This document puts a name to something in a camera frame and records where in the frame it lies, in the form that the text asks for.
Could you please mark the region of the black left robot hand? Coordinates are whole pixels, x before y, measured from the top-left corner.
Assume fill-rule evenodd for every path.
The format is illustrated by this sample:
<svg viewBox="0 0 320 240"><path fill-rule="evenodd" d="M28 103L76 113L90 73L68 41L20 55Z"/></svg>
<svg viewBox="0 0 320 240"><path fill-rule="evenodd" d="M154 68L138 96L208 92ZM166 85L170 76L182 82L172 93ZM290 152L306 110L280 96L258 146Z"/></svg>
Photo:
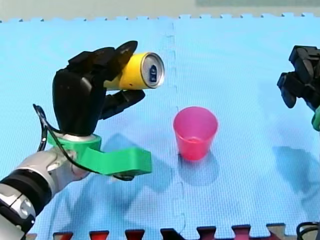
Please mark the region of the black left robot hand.
<svg viewBox="0 0 320 240"><path fill-rule="evenodd" d="M61 133L90 136L99 120L119 114L145 97L141 89L106 94L107 87L104 86L105 82L112 83L123 73L137 46L136 40L130 40L118 48L83 51L56 72L52 99Z"/></svg>

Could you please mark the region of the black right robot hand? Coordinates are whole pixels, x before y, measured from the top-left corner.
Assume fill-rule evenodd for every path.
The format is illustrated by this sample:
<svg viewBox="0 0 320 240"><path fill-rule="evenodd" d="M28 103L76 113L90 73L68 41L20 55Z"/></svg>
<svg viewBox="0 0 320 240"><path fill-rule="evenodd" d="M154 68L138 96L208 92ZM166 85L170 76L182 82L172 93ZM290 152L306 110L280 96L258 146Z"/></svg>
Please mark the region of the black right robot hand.
<svg viewBox="0 0 320 240"><path fill-rule="evenodd" d="M281 73L277 82L285 105L291 109L302 98L315 111L320 106L320 50L295 45L288 60L294 71Z"/></svg>

